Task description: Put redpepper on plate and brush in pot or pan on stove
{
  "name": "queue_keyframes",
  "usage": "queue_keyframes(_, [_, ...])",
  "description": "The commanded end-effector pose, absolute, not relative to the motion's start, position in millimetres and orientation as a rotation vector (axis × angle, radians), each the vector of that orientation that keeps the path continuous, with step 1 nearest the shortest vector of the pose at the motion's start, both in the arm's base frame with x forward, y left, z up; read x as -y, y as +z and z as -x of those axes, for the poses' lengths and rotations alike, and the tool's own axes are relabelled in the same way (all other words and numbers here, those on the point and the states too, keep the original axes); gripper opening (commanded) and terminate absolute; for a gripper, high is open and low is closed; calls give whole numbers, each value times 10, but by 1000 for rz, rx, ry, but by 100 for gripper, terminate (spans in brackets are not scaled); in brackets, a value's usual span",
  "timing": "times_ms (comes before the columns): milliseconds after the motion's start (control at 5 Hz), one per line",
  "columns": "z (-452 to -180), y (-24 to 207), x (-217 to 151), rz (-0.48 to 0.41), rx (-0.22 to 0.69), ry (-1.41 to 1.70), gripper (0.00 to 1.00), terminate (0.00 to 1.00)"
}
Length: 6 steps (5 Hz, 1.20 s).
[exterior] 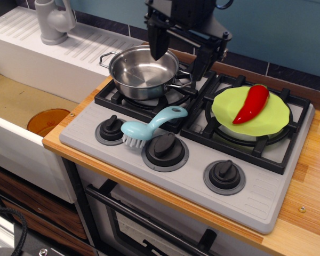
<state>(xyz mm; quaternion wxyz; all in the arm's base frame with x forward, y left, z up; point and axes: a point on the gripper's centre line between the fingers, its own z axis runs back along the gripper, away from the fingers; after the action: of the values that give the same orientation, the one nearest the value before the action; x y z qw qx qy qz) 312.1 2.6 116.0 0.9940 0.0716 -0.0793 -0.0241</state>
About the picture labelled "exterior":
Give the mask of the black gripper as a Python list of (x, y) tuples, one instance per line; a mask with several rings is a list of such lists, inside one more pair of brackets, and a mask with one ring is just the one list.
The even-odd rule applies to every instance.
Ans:
[(168, 50), (170, 35), (198, 48), (192, 79), (200, 81), (216, 60), (224, 57), (232, 34), (215, 18), (215, 9), (225, 10), (232, 5), (226, 1), (145, 1), (148, 13), (145, 23), (151, 56), (159, 60)]

